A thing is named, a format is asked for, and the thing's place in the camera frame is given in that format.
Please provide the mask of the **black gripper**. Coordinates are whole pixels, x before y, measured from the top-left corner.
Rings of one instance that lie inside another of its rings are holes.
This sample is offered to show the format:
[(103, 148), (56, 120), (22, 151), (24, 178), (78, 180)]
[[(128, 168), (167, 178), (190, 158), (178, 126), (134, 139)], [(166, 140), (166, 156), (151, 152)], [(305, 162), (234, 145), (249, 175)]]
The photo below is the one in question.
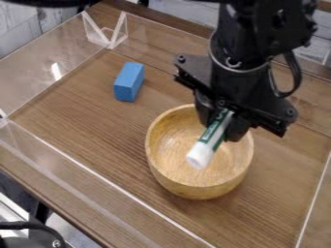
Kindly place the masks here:
[(233, 68), (209, 55), (178, 54), (175, 81), (192, 90), (201, 123), (209, 127), (217, 115), (229, 109), (234, 116), (226, 129), (226, 141), (239, 142), (251, 128), (262, 127), (283, 137), (298, 119), (289, 97), (299, 88), (299, 68), (294, 58), (294, 86), (281, 91), (270, 63), (251, 70)]

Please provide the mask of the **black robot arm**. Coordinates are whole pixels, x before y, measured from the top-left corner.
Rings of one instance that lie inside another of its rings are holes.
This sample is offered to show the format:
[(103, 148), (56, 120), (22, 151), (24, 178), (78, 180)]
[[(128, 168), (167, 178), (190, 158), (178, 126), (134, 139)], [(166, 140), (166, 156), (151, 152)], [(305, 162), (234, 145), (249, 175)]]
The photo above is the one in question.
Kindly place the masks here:
[(180, 53), (175, 81), (192, 90), (201, 123), (227, 109), (226, 141), (253, 128), (282, 137), (298, 119), (289, 97), (303, 82), (295, 49), (311, 44), (318, 0), (201, 0), (219, 4), (209, 53)]

